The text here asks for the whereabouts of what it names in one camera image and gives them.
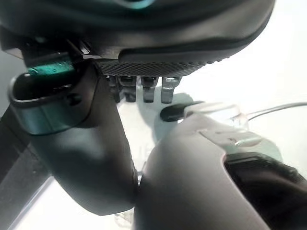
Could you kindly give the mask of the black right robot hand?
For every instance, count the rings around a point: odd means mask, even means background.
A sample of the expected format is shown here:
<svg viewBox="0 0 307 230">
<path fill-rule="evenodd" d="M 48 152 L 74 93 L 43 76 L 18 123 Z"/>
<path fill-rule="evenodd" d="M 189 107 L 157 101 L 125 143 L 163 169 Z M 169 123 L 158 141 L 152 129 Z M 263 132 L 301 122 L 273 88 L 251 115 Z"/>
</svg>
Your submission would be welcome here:
<svg viewBox="0 0 307 230">
<path fill-rule="evenodd" d="M 266 27 L 272 0 L 3 0 L 0 44 L 20 57 L 8 99 L 18 133 L 62 188 L 97 215 L 131 209 L 137 174 L 116 104 L 173 99 L 183 76 Z"/>
</svg>

